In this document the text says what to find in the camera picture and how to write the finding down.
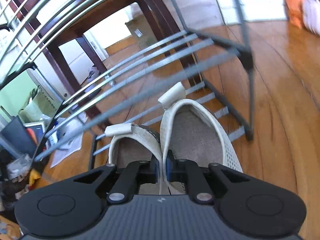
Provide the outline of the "white mesh sneaker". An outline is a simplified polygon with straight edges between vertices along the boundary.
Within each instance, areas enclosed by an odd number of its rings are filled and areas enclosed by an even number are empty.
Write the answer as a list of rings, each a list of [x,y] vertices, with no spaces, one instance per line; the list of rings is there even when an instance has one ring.
[[[162,152],[156,131],[134,123],[123,123],[108,126],[104,133],[112,138],[108,149],[109,164],[126,168],[133,161],[150,161],[153,157],[156,159],[156,185],[147,183],[140,190],[141,194],[169,193],[163,180]]]
[[[175,159],[188,159],[200,167],[219,163],[242,172],[232,143],[217,119],[204,106],[186,98],[181,82],[159,99],[164,109],[160,126],[163,180],[172,194],[182,194],[181,183],[169,181],[168,153]]]

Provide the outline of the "white papers on floor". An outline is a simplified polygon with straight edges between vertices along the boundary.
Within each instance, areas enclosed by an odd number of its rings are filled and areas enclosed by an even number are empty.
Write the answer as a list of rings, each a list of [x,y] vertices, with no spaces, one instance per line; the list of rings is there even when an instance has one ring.
[[[68,136],[74,130],[80,128],[83,125],[83,122],[79,119],[75,118],[69,123],[60,127],[57,131],[55,131],[52,135],[49,136],[50,146],[54,146],[58,142],[60,142],[64,137]],[[55,152],[53,153],[52,162],[50,167],[53,168],[61,161],[66,159],[72,153],[79,151],[82,148],[82,137],[83,134],[79,134],[67,143],[59,146]]]

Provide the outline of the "yellow rubber chicken toy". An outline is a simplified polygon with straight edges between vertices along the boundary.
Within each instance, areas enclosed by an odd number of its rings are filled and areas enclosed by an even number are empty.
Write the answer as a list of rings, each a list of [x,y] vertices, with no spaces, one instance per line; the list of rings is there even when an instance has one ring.
[[[32,187],[35,184],[35,182],[40,178],[41,174],[35,169],[32,169],[29,173],[29,186]]]

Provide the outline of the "metal shoe rack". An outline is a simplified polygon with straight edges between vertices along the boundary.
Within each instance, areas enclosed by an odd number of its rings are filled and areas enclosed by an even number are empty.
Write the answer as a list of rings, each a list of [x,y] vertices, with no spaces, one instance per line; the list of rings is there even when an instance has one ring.
[[[236,6],[239,23],[242,31],[243,42],[238,43],[216,35],[199,30],[184,27],[181,31],[174,33],[157,43],[133,54],[124,61],[113,66],[110,70],[99,75],[86,87],[76,91],[69,99],[61,103],[60,109],[54,114],[57,120],[65,113],[69,116],[61,124],[51,124],[45,131],[42,143],[45,143],[63,125],[77,118],[83,112],[95,107],[99,102],[109,98],[117,91],[129,85],[137,83],[146,76],[157,70],[174,63],[180,62],[185,57],[196,57],[199,50],[212,46],[221,47],[224,52],[212,57],[195,61],[183,70],[176,72],[167,78],[156,82],[152,87],[140,93],[133,94],[127,100],[113,106],[108,111],[95,116],[90,122],[74,130],[54,146],[46,150],[39,147],[33,156],[31,167],[49,156],[52,152],[86,130],[105,122],[109,117],[118,114],[124,109],[160,93],[161,96],[178,82],[192,79],[202,72],[219,66],[233,58],[239,59],[250,79],[253,78],[253,54],[248,40],[248,32],[240,5],[240,0],[233,0]],[[230,141],[234,141],[245,135],[248,139],[253,138],[253,119],[245,120],[241,114],[221,95],[216,88],[207,80],[185,88],[186,98],[195,100],[204,106],[221,124]]]

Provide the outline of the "black folder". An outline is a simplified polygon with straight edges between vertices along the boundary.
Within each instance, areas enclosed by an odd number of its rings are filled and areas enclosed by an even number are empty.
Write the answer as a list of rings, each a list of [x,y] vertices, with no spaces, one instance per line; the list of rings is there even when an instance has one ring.
[[[37,146],[18,116],[1,130],[1,135],[19,152],[28,154],[31,158],[34,156]]]

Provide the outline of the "dark wooden table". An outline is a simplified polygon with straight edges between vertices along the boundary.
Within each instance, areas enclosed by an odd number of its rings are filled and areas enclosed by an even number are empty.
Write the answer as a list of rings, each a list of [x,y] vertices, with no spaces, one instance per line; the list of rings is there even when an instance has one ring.
[[[38,1],[40,0],[28,0],[18,13],[18,19],[22,20]],[[16,12],[21,4],[22,0],[13,0],[5,11]],[[45,77],[51,80],[50,84],[59,91],[61,96],[65,92],[67,94],[64,97],[74,94],[80,89],[80,81],[84,79],[79,81],[76,76],[84,74],[84,67],[71,68],[66,61],[66,57],[72,55],[71,52],[81,50],[85,55],[80,59],[85,60],[87,67],[90,59],[91,64],[98,67],[100,71],[106,71],[106,67],[102,67],[103,61],[101,59],[98,61],[98,53],[93,52],[94,47],[89,42],[89,38],[92,36],[101,49],[106,49],[118,42],[118,40],[113,41],[112,38],[123,40],[130,36],[131,33],[125,22],[131,21],[131,18],[124,8],[131,4],[137,4],[157,40],[178,32],[182,26],[178,23],[177,14],[174,18],[174,11],[169,11],[169,0],[108,0],[102,3],[63,31],[49,45],[49,48],[44,50],[44,55],[36,59],[39,62],[36,63],[37,66],[42,67],[41,72],[49,73],[46,74],[48,77]],[[36,85],[28,73],[21,74],[18,78],[21,81],[16,81],[23,85],[22,92],[19,92],[18,85],[15,84],[7,85],[1,92],[1,106],[11,115],[17,115],[27,94]]]

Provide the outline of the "orange and white bag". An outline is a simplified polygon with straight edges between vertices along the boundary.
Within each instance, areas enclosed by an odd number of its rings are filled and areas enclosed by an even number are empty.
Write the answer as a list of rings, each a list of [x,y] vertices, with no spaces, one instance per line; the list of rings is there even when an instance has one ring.
[[[319,36],[319,0],[285,0],[289,22]]]

